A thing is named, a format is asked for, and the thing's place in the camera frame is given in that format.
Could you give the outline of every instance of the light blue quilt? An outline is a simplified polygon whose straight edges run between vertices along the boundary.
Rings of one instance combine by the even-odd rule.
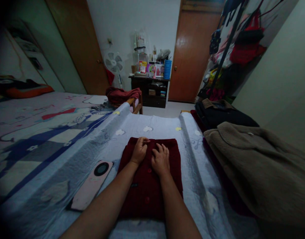
[[[129,138],[140,136],[177,140],[184,202],[203,238],[258,237],[255,220],[239,216],[231,209],[191,114],[182,113],[175,119],[134,115],[127,103],[87,137],[77,140],[0,207],[10,229],[23,238],[58,238],[80,215],[65,207],[96,163],[114,162],[101,192],[116,176]],[[165,225],[153,220],[118,221],[110,238],[166,238]]]

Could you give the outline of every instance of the bed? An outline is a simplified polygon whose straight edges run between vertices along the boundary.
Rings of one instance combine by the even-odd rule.
[[[56,92],[0,103],[0,212],[13,233],[23,238],[58,238],[79,216],[65,207],[96,163],[114,162],[101,193],[116,176],[129,138],[146,136],[177,140],[184,202],[203,238],[258,237],[256,221],[231,209],[191,114],[174,119],[136,115],[129,103],[114,111],[93,111],[90,107],[98,103],[97,96]],[[23,156],[19,150],[29,156],[16,160]],[[135,237],[166,238],[165,225],[121,220],[110,234],[110,238]]]

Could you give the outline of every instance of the photo frame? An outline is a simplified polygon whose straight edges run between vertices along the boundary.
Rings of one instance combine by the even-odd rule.
[[[163,74],[165,72],[164,64],[155,64],[156,66],[156,78],[163,78]]]

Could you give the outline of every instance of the red bag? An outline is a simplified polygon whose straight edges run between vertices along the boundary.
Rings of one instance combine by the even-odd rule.
[[[250,24],[239,33],[230,56],[232,63],[245,65],[262,54],[258,49],[259,42],[264,37],[264,28],[259,25],[259,18],[260,11],[257,11],[253,18],[249,19]]]

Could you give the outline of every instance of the smartphone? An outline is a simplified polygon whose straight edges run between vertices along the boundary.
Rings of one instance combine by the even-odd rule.
[[[85,210],[97,195],[113,165],[113,162],[99,161],[70,201],[67,209],[74,211]]]

